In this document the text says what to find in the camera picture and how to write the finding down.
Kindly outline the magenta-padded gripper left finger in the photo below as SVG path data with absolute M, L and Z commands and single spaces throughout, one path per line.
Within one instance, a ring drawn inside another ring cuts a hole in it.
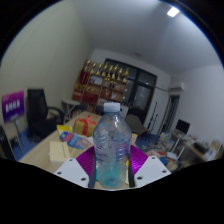
M 77 158 L 68 158 L 54 174 L 78 186 L 93 189 L 96 182 L 96 159 L 94 147 Z

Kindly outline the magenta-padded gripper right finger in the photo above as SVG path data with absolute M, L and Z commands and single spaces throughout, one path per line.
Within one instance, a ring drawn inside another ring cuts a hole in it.
M 130 188 L 143 187 L 171 172 L 156 156 L 147 156 L 135 146 L 130 148 L 128 181 Z

